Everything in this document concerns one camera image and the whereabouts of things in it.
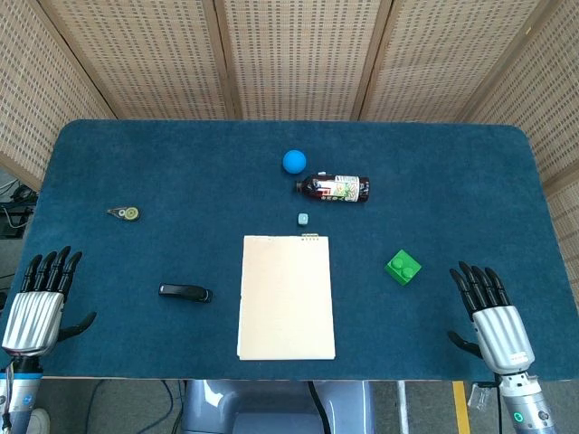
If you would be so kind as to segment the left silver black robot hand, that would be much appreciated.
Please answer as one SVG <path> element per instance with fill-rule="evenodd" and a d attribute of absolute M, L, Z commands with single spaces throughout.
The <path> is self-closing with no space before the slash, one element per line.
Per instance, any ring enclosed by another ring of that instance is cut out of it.
<path fill-rule="evenodd" d="M 29 262 L 19 292 L 11 305 L 2 348 L 12 357 L 41 357 L 59 342 L 87 330 L 97 313 L 90 312 L 77 325 L 61 327 L 74 273 L 82 258 L 69 246 Z"/>

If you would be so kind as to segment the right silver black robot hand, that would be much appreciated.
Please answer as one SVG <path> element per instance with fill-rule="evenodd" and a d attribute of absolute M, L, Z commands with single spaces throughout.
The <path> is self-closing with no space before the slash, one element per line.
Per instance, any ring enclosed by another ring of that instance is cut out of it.
<path fill-rule="evenodd" d="M 449 331 L 458 348 L 482 359 L 497 375 L 523 373 L 535 361 L 522 318 L 498 276 L 491 268 L 481 269 L 464 261 L 451 269 L 460 298 L 477 336 L 475 343 Z"/>

